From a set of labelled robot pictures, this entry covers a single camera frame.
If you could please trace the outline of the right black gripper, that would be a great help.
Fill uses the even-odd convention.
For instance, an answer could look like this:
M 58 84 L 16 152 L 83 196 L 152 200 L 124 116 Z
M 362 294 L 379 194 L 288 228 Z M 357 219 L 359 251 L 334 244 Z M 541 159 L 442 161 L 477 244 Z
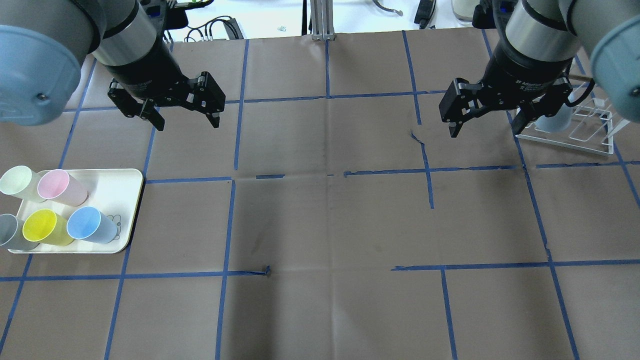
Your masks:
M 562 105 L 575 107 L 590 95 L 595 80 L 570 99 L 572 84 L 568 54 L 552 51 L 525 54 L 519 50 L 494 50 L 481 80 L 455 78 L 439 103 L 439 115 L 457 138 L 464 123 L 489 112 L 516 110 L 512 133 L 519 135 L 541 116 L 555 116 Z

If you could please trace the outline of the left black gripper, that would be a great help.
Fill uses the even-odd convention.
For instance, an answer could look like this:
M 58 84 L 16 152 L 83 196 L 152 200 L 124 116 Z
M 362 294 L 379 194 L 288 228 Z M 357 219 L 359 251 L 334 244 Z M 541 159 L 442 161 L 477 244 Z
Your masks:
M 141 59 L 107 70 L 113 78 L 107 96 L 125 116 L 140 116 L 162 132 L 165 119 L 156 107 L 182 107 L 206 115 L 214 129 L 220 127 L 226 94 L 208 71 L 184 75 L 168 48 L 154 47 Z

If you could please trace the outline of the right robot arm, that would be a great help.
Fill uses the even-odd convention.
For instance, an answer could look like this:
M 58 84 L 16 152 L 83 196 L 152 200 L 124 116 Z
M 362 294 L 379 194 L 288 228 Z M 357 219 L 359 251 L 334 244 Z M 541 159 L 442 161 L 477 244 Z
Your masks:
M 472 25 L 496 28 L 499 41 L 482 79 L 455 78 L 439 103 L 441 120 L 455 138 L 464 123 L 493 111 L 518 110 L 518 135 L 542 117 L 581 100 L 569 100 L 569 71 L 583 49 L 593 82 L 622 118 L 639 121 L 640 5 L 637 0 L 482 0 Z

